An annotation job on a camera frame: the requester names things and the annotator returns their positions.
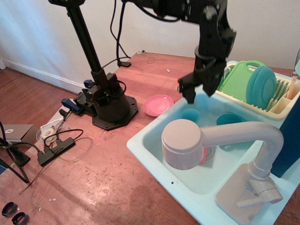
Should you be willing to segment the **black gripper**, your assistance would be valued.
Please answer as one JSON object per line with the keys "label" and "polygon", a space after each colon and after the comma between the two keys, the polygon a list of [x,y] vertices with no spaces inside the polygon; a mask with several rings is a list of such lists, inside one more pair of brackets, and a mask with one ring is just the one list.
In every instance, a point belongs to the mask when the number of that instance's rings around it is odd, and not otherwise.
{"label": "black gripper", "polygon": [[209,97],[215,93],[236,37],[236,32],[228,23],[201,23],[199,28],[200,39],[195,48],[193,72],[178,80],[178,92],[188,104],[194,104],[195,88],[199,85]]}

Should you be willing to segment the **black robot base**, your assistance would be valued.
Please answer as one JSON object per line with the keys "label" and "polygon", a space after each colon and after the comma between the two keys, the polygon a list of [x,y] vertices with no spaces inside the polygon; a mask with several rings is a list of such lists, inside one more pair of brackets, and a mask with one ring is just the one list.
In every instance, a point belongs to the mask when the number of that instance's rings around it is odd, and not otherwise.
{"label": "black robot base", "polygon": [[114,73],[92,72],[85,88],[74,99],[82,112],[92,117],[92,124],[104,130],[126,126],[138,113],[136,99],[125,94],[126,84]]}

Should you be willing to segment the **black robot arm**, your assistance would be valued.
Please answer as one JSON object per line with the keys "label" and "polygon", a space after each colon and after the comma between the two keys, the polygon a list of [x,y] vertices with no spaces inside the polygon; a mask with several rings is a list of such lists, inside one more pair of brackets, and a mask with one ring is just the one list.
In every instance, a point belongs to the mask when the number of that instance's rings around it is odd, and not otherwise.
{"label": "black robot arm", "polygon": [[[77,33],[86,58],[91,68],[93,79],[101,88],[100,96],[112,90],[102,69],[89,32],[87,30],[80,6],[82,0],[52,0],[51,4],[65,7]],[[195,65],[192,73],[180,78],[179,93],[189,104],[194,103],[195,88],[202,85],[208,96],[217,90],[226,67],[236,32],[227,20],[226,0],[134,0],[133,3],[142,11],[151,8],[157,20],[164,21],[172,16],[176,21],[182,20],[199,25],[200,40],[195,49]]]}

